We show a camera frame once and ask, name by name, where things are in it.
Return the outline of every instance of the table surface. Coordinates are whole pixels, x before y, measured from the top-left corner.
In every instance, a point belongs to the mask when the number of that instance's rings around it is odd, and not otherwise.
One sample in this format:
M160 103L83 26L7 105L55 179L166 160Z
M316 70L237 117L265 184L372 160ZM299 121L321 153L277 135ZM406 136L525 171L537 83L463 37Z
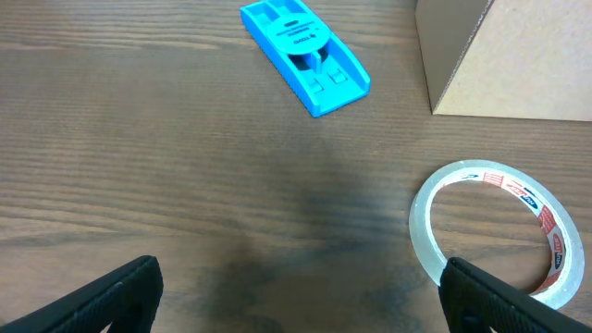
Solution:
M407 219L431 173L472 158L544 184L590 257L592 123L431 116L413 0L307 3L373 79L319 119L245 0L0 0L3 321L153 254L154 332L447 331ZM507 192L450 185L432 218L446 255L518 288L549 269ZM592 325L591 293L587 268L561 311Z

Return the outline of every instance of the wooden table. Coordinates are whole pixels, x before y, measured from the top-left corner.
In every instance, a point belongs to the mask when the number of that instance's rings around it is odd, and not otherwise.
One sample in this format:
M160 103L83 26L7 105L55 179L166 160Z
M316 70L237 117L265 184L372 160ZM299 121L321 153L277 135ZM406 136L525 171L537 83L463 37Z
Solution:
M308 1L373 79L313 119L243 28L248 1L0 0L0 318L153 254L154 332L447 331L407 218L469 158L548 187L590 258L592 124L431 116L414 1L361 3ZM546 275L509 193L451 185L433 219L447 255L525 290ZM561 311L592 325L591 295L587 269Z

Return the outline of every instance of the blue 3d-printed part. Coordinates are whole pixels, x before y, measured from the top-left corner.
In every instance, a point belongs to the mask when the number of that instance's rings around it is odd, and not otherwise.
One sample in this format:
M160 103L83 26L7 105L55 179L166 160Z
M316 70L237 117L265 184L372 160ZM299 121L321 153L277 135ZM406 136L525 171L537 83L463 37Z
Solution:
M370 91L370 77L352 51L302 1L260 1L241 8L240 16L313 117Z

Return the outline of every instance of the clear tape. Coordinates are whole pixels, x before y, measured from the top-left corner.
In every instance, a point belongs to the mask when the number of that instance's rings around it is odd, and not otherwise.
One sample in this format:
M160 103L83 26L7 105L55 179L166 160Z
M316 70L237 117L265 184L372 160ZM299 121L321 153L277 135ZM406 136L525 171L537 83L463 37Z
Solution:
M447 263L430 222L434 197L442 187L465 180L484 181L509 191L538 217L549 240L551 269L545 282L531 296L553 309L570 301L584 277L584 248L574 222L559 201L536 180L491 161L466 160L444 166L415 195L409 230L415 254L426 273L439 285Z

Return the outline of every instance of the tape roll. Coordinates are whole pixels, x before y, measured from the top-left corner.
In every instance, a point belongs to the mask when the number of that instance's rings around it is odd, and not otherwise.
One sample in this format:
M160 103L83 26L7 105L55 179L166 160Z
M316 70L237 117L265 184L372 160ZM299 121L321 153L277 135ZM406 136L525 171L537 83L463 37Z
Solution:
M501 187L538 217L549 240L551 269L531 296L553 309L570 301L584 276L584 248L574 222L559 201L536 180L512 167L491 161L466 160L444 166L430 176L415 195L409 214L409 230L417 258L427 274L439 285L447 263L430 222L434 197L444 186L465 180L484 181Z

